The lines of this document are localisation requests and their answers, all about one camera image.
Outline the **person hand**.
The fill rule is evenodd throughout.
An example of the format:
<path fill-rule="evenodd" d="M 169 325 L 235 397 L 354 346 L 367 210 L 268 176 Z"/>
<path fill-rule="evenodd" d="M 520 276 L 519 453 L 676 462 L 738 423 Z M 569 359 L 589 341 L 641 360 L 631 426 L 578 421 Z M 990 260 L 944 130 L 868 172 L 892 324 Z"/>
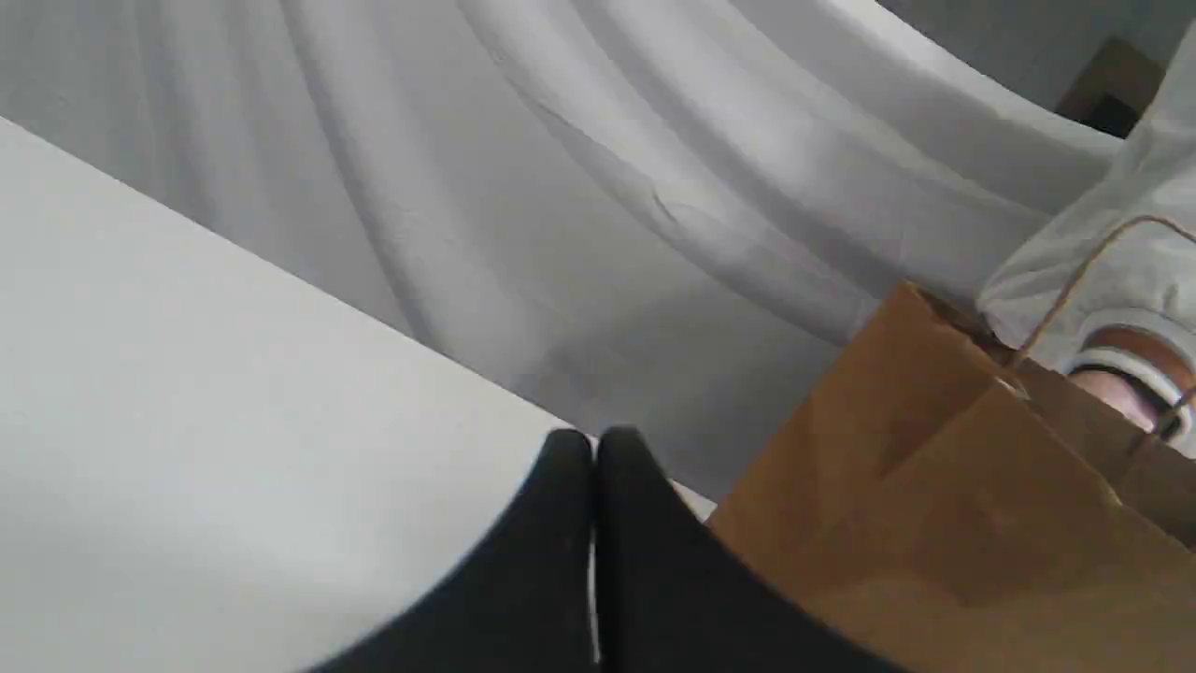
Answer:
<path fill-rule="evenodd" d="M 1192 429 L 1192 362 L 1141 329 L 1090 334 L 1064 375 L 1145 432 L 1178 440 Z"/>

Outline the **person forearm white sleeve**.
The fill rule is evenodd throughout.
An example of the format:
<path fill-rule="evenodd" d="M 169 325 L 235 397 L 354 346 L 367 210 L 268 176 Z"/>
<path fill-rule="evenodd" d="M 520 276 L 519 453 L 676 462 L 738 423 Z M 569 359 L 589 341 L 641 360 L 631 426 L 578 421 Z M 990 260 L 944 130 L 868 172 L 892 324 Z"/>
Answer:
<path fill-rule="evenodd" d="M 1026 348 L 1067 378 L 1090 334 L 1128 325 L 1166 339 L 1195 365 L 1192 82 L 1188 27 L 1106 175 L 1017 247 L 981 290 L 975 307 L 1001 345 Z M 1192 457 L 1192 429 L 1165 442 Z"/>

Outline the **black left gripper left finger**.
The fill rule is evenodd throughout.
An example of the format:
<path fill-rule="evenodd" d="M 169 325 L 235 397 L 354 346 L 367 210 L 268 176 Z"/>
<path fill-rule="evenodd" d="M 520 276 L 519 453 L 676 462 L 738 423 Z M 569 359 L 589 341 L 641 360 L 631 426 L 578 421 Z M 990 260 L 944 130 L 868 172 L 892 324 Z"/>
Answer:
<path fill-rule="evenodd" d="M 405 613 L 323 672 L 591 672 L 593 452 L 549 432 L 492 530 Z"/>

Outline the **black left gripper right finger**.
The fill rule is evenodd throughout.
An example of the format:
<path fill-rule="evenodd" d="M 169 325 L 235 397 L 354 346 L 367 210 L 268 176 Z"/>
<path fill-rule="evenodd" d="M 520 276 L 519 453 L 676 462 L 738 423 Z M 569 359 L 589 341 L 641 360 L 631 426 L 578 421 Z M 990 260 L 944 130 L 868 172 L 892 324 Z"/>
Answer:
<path fill-rule="evenodd" d="M 594 452 L 594 616 L 604 672 L 893 669 L 757 579 L 631 427 Z"/>

